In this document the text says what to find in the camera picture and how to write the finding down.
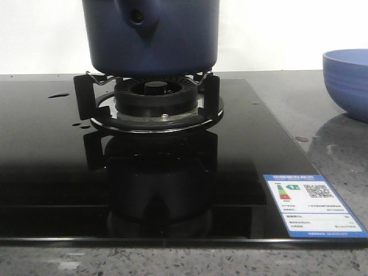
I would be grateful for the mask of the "black glass gas stove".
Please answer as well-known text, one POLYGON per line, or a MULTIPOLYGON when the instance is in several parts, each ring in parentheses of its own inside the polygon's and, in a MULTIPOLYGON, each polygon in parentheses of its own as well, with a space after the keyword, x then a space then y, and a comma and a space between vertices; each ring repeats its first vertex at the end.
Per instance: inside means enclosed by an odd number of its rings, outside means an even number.
POLYGON ((249 84, 224 79, 208 130, 115 135, 68 81, 1 83, 1 243, 365 248, 290 237, 264 175, 320 175, 249 84))

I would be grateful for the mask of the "blue energy label sticker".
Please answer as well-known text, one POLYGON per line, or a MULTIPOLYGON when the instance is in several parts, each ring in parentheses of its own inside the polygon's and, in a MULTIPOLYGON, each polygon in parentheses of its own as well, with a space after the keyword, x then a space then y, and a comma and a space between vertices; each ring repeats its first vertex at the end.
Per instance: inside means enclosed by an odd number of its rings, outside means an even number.
POLYGON ((324 176, 263 177, 290 237, 367 238, 367 230, 324 176))

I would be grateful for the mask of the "dark blue pot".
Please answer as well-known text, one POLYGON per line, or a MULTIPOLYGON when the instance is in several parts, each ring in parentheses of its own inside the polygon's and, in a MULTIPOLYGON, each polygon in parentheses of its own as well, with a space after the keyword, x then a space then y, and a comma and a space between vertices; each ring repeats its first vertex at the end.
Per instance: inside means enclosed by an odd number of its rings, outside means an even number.
POLYGON ((217 61, 219 1, 83 1, 91 63, 123 77, 190 75, 217 61))

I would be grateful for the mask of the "right gas burner with grate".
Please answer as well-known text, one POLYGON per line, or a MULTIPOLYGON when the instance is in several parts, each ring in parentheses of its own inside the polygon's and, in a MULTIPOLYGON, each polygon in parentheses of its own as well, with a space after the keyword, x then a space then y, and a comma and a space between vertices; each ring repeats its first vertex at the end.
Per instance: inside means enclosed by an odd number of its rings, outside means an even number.
POLYGON ((223 116, 220 78, 210 71, 128 79, 86 72, 73 81, 80 119, 111 132, 181 132, 210 127, 223 116))

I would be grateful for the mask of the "light blue bowl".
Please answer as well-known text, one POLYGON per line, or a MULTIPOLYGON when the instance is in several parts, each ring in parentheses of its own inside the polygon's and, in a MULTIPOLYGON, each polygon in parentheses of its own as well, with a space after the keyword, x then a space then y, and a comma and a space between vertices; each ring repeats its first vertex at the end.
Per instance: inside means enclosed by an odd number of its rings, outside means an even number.
POLYGON ((367 122, 367 49, 323 53, 323 77, 332 100, 351 118, 367 122))

